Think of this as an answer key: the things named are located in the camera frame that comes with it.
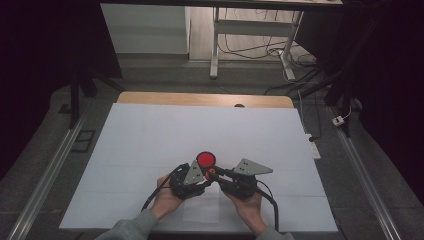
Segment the person's left hand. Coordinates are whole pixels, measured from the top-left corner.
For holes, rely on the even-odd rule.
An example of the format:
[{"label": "person's left hand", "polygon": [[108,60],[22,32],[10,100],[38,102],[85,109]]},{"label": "person's left hand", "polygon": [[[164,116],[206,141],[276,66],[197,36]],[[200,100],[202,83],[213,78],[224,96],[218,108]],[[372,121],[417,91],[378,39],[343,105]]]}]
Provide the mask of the person's left hand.
[{"label": "person's left hand", "polygon": [[[157,186],[159,187],[167,176],[158,178]],[[162,219],[169,213],[175,211],[183,202],[183,200],[176,197],[169,188],[169,180],[165,183],[163,188],[158,192],[155,197],[153,206],[150,211],[156,216],[158,220]]]}]

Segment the white table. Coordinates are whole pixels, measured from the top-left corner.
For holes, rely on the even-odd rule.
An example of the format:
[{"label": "white table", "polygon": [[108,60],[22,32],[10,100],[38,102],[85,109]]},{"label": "white table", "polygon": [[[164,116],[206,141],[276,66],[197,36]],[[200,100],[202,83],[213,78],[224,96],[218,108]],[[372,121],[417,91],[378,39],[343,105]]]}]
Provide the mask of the white table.
[{"label": "white table", "polygon": [[[185,96],[192,102],[196,97],[199,101],[208,96],[227,97],[249,104],[243,102],[243,96],[141,94],[141,101],[156,97],[162,104],[160,96],[180,100]],[[249,97],[271,100],[261,96],[245,99]],[[281,103],[288,99],[273,97],[273,101],[275,98]],[[112,107],[60,227],[108,229],[119,219],[135,217],[159,176],[181,163],[191,163],[202,151],[214,153],[217,165],[223,168],[235,167],[247,158],[274,169],[274,173],[257,178],[270,187],[278,203],[280,231],[337,231],[296,109],[123,103]],[[272,205],[265,199],[262,215],[268,224],[274,223]],[[216,183],[202,196],[187,200],[155,230],[250,231]]]}]

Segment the wall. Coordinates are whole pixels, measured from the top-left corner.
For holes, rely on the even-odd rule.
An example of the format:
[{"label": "wall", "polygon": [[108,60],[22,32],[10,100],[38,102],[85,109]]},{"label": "wall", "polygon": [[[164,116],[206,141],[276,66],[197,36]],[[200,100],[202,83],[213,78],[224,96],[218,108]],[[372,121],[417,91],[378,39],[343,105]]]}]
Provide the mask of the wall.
[{"label": "wall", "polygon": [[365,129],[424,204],[423,27],[422,1],[395,0],[359,56],[354,94]]},{"label": "wall", "polygon": [[188,7],[101,6],[116,53],[188,53]]},{"label": "wall", "polygon": [[96,1],[0,1],[0,56],[0,179],[77,66],[122,78]]}]

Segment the metal rail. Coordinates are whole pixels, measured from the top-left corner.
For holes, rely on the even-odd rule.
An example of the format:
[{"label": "metal rail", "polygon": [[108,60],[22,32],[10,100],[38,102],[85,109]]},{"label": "metal rail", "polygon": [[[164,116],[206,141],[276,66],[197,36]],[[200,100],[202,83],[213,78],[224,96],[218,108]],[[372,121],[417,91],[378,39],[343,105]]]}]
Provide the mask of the metal rail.
[{"label": "metal rail", "polygon": [[[335,118],[331,108],[327,108],[330,118]],[[365,167],[361,157],[356,150],[355,145],[352,142],[352,139],[347,138],[341,128],[336,128],[339,139],[346,151],[346,154],[352,163],[353,169],[355,170],[356,175],[358,176],[359,182],[364,189],[365,194],[367,195],[368,202],[376,213],[376,217],[380,222],[381,228],[386,235],[388,240],[401,240],[399,231],[397,230],[396,224],[393,221],[392,216],[390,215],[386,204],[381,199],[378,191]]]},{"label": "metal rail", "polygon": [[74,128],[69,129],[63,137],[58,149],[38,182],[37,187],[31,194],[31,197],[22,210],[15,226],[12,228],[12,231],[7,238],[8,240],[21,240],[26,238],[38,212],[43,206],[44,200],[46,199],[63,163],[65,162],[66,157],[68,156],[69,151],[71,150],[72,144],[87,118],[92,103],[93,100],[87,99],[83,104],[81,117],[76,122]]}]

